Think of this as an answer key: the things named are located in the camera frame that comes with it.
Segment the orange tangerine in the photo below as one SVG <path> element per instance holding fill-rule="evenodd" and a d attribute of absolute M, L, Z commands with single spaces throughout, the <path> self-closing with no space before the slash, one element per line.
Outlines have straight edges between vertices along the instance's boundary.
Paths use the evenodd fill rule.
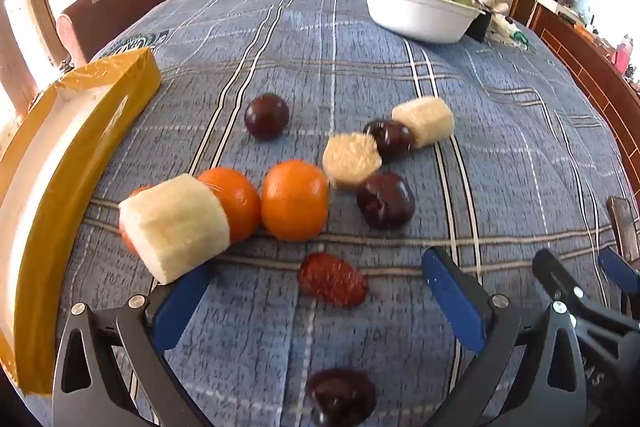
<path fill-rule="evenodd" d="M 307 242 L 329 217 L 329 182 L 323 171 L 291 159 L 273 166 L 262 184 L 262 224 L 283 242 Z"/>
<path fill-rule="evenodd" d="M 203 171 L 198 179 L 220 200 L 230 228 L 230 242 L 244 242 L 262 222 L 262 202 L 250 180 L 239 171 L 217 167 Z"/>
<path fill-rule="evenodd" d="M 139 186 L 137 188 L 134 189 L 134 191 L 132 191 L 128 197 L 134 197 L 142 192 L 148 191 L 151 188 L 151 185 L 142 185 Z M 124 243 L 125 247 L 128 249 L 128 251 L 137 256 L 138 255 L 138 250 L 136 247 L 136 244 L 134 243 L 134 239 L 132 238 L 131 234 L 134 233 L 134 228 L 136 227 L 136 224 L 134 222 L 131 222 L 131 219 L 127 216 L 125 217 L 119 217 L 118 220 L 118 231 L 119 231 L 119 235 L 120 238 L 122 239 L 122 243 Z"/>

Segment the wooden cabinet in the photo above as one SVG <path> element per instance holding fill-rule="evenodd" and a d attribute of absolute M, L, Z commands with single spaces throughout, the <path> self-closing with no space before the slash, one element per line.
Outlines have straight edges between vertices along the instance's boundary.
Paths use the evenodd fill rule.
<path fill-rule="evenodd" d="M 536 0 L 513 0 L 511 16 L 535 31 L 604 117 L 622 155 L 632 196 L 638 198 L 639 97 L 611 62 L 612 52 L 597 43 L 584 25 L 570 22 Z"/>

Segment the white bowl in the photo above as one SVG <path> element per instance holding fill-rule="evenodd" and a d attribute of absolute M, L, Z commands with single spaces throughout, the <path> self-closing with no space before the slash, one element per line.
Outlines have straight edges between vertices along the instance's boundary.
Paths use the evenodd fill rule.
<path fill-rule="evenodd" d="M 451 0 L 366 0 L 378 25 L 408 39 L 436 44 L 458 42 L 480 16 L 474 6 Z"/>

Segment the red jujube date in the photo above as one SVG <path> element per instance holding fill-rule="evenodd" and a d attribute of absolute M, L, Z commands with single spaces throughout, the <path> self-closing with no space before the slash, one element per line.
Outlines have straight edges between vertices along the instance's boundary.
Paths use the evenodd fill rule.
<path fill-rule="evenodd" d="M 349 262 L 327 253 L 308 255 L 297 272 L 299 288 L 335 308 L 356 308 L 366 300 L 364 275 Z"/>

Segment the yellow cardboard tray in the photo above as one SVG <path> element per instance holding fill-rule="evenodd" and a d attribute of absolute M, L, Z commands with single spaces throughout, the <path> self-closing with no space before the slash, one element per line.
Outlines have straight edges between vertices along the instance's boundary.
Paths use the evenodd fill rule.
<path fill-rule="evenodd" d="M 76 68 L 43 92 L 1 157 L 1 367 L 50 395 L 58 302 L 96 184 L 160 87 L 148 48 Z"/>

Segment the dark plum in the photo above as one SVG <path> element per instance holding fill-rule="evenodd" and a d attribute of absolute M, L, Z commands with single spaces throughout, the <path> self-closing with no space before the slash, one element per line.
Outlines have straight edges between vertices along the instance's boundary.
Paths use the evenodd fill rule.
<path fill-rule="evenodd" d="M 414 147 L 411 130 L 397 120 L 371 120 L 364 126 L 363 132 L 374 139 L 384 164 L 404 157 Z"/>
<path fill-rule="evenodd" d="M 403 227 L 416 211 L 408 182 L 394 172 L 368 176 L 357 188 L 356 201 L 364 221 L 375 230 Z"/>
<path fill-rule="evenodd" d="M 264 93 L 248 104 L 244 124 L 256 140 L 270 141 L 279 138 L 290 121 L 290 110 L 283 98 L 274 93 Z"/>
<path fill-rule="evenodd" d="M 306 384 L 315 426 L 352 427 L 362 424 L 376 408 L 376 389 L 370 378 L 353 369 L 325 369 Z"/>

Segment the dark plum front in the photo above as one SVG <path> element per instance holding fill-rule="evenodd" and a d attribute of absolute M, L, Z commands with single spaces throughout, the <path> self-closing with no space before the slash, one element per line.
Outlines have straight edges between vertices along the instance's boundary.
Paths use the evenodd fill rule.
<path fill-rule="evenodd" d="M 364 221 L 375 230 L 403 227 L 416 211 L 408 182 L 394 172 L 368 176 L 357 188 L 356 201 Z"/>

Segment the large white sugarcane piece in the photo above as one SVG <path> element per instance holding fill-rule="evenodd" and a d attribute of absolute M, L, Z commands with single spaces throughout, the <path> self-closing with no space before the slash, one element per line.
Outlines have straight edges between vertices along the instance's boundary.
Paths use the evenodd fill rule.
<path fill-rule="evenodd" d="M 136 224 L 138 256 L 157 283 L 168 285 L 231 244 L 220 200 L 190 174 L 152 186 L 119 204 L 119 217 Z"/>

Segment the black cup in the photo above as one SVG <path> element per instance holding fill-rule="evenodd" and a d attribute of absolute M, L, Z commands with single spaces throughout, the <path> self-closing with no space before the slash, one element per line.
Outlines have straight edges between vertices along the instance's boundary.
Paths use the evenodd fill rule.
<path fill-rule="evenodd" d="M 465 35 L 474 39 L 479 43 L 483 43 L 492 19 L 492 12 L 481 10 L 476 19 L 472 21 L 469 28 L 465 31 Z"/>

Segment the blue plaid tablecloth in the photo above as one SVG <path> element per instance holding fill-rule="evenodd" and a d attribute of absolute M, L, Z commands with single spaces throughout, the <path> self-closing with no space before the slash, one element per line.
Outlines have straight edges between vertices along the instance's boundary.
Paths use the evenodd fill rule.
<path fill-rule="evenodd" d="M 355 185 L 329 183 L 329 213 L 307 242 L 260 230 L 214 262 L 171 368 L 217 426 L 307 426 L 305 387 L 327 367 L 366 373 L 373 426 L 421 426 L 472 355 L 419 272 L 439 246 L 490 293 L 542 309 L 541 248 L 586 295 L 620 292 L 597 257 L 614 244 L 605 203 L 630 197 L 612 132 L 535 35 L 525 49 L 463 38 L 425 44 L 378 26 L 366 0 L 167 0 L 101 44 L 149 48 L 162 75 L 108 163 L 75 236 L 58 324 L 75 303 L 115 308 L 153 288 L 117 230 L 118 203 L 179 174 L 230 168 L 262 187 L 287 160 L 321 166 L 329 139 L 437 96 L 454 133 L 386 162 L 416 200 L 377 230 Z"/>

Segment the white items pile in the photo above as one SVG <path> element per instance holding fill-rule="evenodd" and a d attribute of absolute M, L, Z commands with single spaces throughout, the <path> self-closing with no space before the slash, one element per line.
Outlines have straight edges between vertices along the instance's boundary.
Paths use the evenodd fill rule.
<path fill-rule="evenodd" d="M 514 46 L 514 48 L 527 50 L 528 38 L 525 32 L 512 20 L 508 12 L 510 6 L 501 0 L 472 0 L 473 8 L 492 12 L 492 19 L 485 40 Z"/>

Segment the wooden glass door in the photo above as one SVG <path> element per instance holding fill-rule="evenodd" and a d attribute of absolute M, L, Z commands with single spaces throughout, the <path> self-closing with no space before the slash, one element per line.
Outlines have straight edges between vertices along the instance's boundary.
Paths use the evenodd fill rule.
<path fill-rule="evenodd" d="M 1 0 L 1 86 L 16 115 L 62 76 L 67 57 L 48 0 Z"/>

